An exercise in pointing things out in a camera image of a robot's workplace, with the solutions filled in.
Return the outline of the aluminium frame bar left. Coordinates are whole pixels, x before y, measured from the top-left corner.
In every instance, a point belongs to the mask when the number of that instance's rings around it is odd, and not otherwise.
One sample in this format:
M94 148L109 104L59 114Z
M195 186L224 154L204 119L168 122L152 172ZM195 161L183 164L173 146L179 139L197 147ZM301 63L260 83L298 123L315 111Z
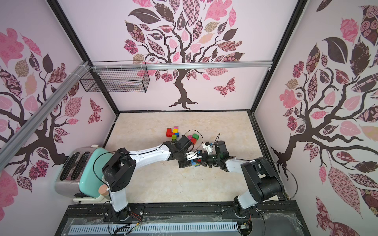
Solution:
M78 82L90 69L88 62L82 62L57 90L38 108L38 110L21 127L20 131L2 147L1 149L1 170L11 161L20 148L34 134L40 124L53 111L56 105L63 99L66 93Z

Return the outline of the long red lego brick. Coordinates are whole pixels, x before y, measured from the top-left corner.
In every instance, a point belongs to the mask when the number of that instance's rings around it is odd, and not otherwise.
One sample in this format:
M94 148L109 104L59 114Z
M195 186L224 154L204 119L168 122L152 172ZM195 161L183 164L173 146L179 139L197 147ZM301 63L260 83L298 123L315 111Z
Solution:
M168 128L167 130L166 130L166 136L167 137L172 137L174 135L174 133L172 132L172 129L171 128Z

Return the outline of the cork lid jar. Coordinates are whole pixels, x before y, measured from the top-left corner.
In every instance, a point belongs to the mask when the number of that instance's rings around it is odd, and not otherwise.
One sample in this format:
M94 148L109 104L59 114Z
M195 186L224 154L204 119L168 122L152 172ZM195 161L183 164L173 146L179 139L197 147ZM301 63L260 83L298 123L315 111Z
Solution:
M98 192L102 196L108 196L109 195L109 188L106 184L103 184L99 187Z

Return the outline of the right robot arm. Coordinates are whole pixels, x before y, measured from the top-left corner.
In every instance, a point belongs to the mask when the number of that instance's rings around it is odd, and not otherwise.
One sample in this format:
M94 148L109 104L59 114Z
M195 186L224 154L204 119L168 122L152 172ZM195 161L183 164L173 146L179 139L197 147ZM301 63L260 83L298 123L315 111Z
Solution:
M230 156L224 141L205 143L205 151L196 152L196 162L205 167L219 167L228 173L244 176L248 190L234 198L234 207L241 215L243 211L283 193L283 183L270 160L259 157L244 160Z

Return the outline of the aluminium frame bar back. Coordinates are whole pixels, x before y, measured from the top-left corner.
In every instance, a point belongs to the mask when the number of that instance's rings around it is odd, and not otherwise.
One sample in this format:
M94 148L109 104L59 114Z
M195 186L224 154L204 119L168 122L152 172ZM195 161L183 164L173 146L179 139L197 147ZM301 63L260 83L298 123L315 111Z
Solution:
M119 64L119 65L93 65L93 70L110 69L208 69L208 68L245 68L245 67L271 67L272 61L238 61L238 62L212 62L212 63L172 63L172 64Z

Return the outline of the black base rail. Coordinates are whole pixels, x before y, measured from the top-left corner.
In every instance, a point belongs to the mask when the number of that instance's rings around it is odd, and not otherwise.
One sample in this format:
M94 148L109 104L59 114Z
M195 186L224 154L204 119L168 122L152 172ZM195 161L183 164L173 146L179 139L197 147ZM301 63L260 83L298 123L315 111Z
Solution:
M56 231L63 236L71 225L236 222L239 233L181 233L169 236L308 236L295 201L264 202L240 215L234 202L131 203L122 213L109 203L70 205Z

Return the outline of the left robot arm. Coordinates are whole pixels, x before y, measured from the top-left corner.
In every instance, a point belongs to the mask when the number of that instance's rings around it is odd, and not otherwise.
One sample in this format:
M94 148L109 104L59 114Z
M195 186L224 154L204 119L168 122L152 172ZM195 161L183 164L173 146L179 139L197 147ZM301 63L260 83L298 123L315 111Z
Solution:
M186 136L182 136L179 141L166 141L157 147L141 151L128 151L125 148L117 150L102 167L114 211L118 213L128 208L126 187L135 170L168 160L177 160L179 167L185 168L191 164L192 159L198 158L197 151L188 151L193 145Z

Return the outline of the mint green toaster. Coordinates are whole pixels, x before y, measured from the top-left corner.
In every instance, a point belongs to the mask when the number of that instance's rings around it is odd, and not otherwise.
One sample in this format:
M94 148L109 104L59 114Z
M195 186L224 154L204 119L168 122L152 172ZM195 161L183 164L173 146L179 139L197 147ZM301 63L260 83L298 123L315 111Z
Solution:
M77 148L60 170L55 191L76 202L99 200L102 197L98 191L103 185L102 168L112 156L97 145Z

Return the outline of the aluminium frame bar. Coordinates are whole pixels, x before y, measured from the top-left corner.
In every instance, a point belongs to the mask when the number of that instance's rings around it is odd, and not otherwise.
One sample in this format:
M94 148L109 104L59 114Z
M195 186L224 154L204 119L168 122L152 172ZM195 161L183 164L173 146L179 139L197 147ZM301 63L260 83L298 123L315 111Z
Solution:
M245 67L271 67L272 61L238 61L238 62L212 62L212 63L172 63L172 64L119 64L119 65L93 65L93 70L110 69L208 69L208 68L245 68Z
M38 110L21 127L20 131L2 147L1 149L1 170L11 161L20 148L34 134L40 124L53 111L56 105L63 99L66 93L78 82L90 69L88 62L82 62L57 90L38 108Z

